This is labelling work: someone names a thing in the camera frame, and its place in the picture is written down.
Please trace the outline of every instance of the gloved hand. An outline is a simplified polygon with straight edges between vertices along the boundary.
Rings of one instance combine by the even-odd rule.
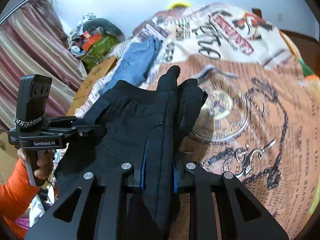
[[[128,205],[130,240],[162,239],[169,230],[173,154],[206,99],[197,80],[178,86],[179,73],[180,68],[172,66],[160,77],[156,91],[118,81],[83,118],[104,125],[105,136],[70,142],[55,172],[63,193],[88,171],[96,175],[99,185],[105,185],[115,167],[131,163],[141,194],[134,194]]]

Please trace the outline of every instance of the handle grip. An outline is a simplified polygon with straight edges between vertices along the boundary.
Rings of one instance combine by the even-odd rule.
[[[29,182],[31,186],[41,187],[45,183],[45,179],[40,179],[35,176],[35,171],[39,169],[37,165],[38,158],[43,156],[44,150],[41,151],[28,151],[26,159],[26,168],[29,176]]]

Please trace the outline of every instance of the black camera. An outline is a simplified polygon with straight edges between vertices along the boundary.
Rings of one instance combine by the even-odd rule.
[[[28,152],[26,167],[33,186],[42,186],[43,179],[34,176],[38,157],[45,150],[64,149],[68,142],[79,137],[100,137],[105,134],[101,125],[86,125],[75,116],[48,117],[45,112],[52,78],[34,74],[20,79],[16,127],[8,132],[9,143]]]

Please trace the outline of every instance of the metal screw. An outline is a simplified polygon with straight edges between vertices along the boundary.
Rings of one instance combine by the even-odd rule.
[[[194,163],[187,163],[187,164],[186,164],[186,167],[187,167],[189,170],[193,170],[193,169],[196,167],[196,165],[195,165]]]
[[[130,163],[124,163],[121,165],[121,168],[124,170],[130,169],[131,168],[131,164]]]
[[[93,173],[92,172],[86,172],[83,175],[84,179],[91,179],[93,177]]]
[[[233,174],[229,171],[225,172],[223,174],[223,176],[226,178],[226,179],[232,179],[233,178]]]

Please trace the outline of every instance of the yellow object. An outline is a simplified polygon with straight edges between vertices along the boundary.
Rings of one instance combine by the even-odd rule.
[[[192,5],[188,2],[176,1],[168,6],[168,10],[172,10],[172,9],[179,8],[179,7],[187,8],[187,7],[192,7]]]
[[[291,50],[292,54],[296,56],[297,59],[302,59],[301,54],[297,46],[293,43],[293,41],[283,32],[279,31],[281,37],[284,39],[284,42],[288,45],[289,49]]]
[[[306,77],[305,81],[307,83],[309,91],[311,91],[317,103],[320,104],[320,78],[317,75],[311,75]],[[320,202],[320,177],[319,177],[319,183],[315,193],[315,197],[313,199],[312,205],[308,212],[307,221],[315,211],[319,202]]]

